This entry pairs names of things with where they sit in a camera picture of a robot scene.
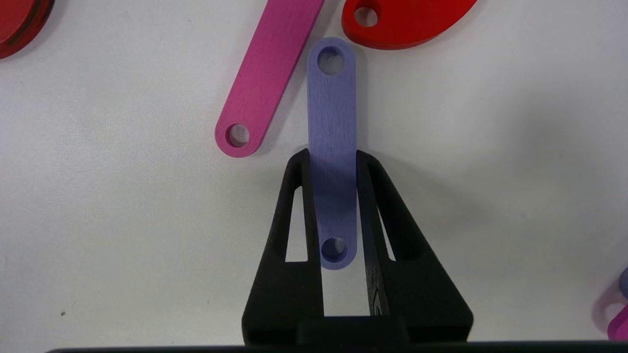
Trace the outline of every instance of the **white surface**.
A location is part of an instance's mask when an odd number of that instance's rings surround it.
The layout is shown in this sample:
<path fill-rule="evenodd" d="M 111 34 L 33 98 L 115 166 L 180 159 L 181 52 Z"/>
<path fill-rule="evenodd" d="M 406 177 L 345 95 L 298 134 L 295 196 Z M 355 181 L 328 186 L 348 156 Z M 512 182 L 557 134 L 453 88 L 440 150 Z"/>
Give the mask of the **white surface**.
<path fill-rule="evenodd" d="M 263 7 L 58 0 L 0 62 L 0 351 L 242 342 L 307 142 L 305 56 L 256 154 L 214 142 Z M 306 50 L 345 38 L 341 11 L 326 3 Z M 472 340 L 605 337 L 598 298 L 628 264 L 627 15 L 479 1 L 423 46 L 354 46 L 359 148 L 473 310 Z M 367 314 L 361 257 L 323 272 L 328 314 Z"/>

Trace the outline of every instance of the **purple piece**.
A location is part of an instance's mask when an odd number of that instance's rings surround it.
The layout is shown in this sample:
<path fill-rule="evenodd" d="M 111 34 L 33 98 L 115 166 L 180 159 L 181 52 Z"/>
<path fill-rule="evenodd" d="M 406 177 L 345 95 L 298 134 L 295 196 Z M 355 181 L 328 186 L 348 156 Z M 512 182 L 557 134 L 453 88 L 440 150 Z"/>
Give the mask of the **purple piece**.
<path fill-rule="evenodd" d="M 308 56 L 308 132 L 321 265 L 341 269 L 357 245 L 355 55 L 323 38 Z"/>

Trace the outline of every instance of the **circular hole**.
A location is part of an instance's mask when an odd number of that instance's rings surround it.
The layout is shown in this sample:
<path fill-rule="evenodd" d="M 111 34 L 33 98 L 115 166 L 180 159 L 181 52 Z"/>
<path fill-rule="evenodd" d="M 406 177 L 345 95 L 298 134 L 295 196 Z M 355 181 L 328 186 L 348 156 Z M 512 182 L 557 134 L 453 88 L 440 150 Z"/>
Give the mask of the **circular hole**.
<path fill-rule="evenodd" d="M 327 261 L 337 263 L 345 257 L 347 245 L 341 238 L 329 238 L 323 242 L 320 252 Z"/>
<path fill-rule="evenodd" d="M 242 124 L 233 125 L 229 129 L 229 141 L 235 147 L 242 147 L 249 143 L 249 130 Z"/>
<path fill-rule="evenodd" d="M 359 8 L 355 10 L 354 16 L 362 27 L 373 27 L 377 24 L 377 13 L 371 8 Z"/>
<path fill-rule="evenodd" d="M 338 75 L 345 67 L 345 59 L 340 50 L 328 46 L 318 54 L 318 68 L 327 75 Z"/>

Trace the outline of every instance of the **pink wooden link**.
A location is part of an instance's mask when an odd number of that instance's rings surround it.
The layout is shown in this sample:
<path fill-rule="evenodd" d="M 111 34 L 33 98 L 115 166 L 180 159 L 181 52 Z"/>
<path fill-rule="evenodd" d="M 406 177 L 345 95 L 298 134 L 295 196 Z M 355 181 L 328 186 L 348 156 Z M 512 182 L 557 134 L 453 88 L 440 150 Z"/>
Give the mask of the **pink wooden link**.
<path fill-rule="evenodd" d="M 323 0 L 269 0 L 216 123 L 218 147 L 231 157 L 255 152 L 301 56 Z M 230 130 L 244 125 L 249 141 L 238 147 Z"/>

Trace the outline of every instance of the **red disc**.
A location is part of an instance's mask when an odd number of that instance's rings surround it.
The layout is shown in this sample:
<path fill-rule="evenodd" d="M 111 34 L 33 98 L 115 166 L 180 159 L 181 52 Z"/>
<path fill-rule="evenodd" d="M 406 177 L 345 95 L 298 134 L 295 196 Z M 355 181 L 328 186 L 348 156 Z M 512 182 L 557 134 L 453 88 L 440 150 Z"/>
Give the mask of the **red disc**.
<path fill-rule="evenodd" d="M 352 41 L 376 49 L 403 49 L 424 43 L 453 26 L 476 0 L 347 0 L 342 29 Z M 360 25 L 355 12 L 377 14 L 371 27 Z"/>
<path fill-rule="evenodd" d="M 35 38 L 54 0 L 0 0 L 0 59 L 15 54 Z"/>

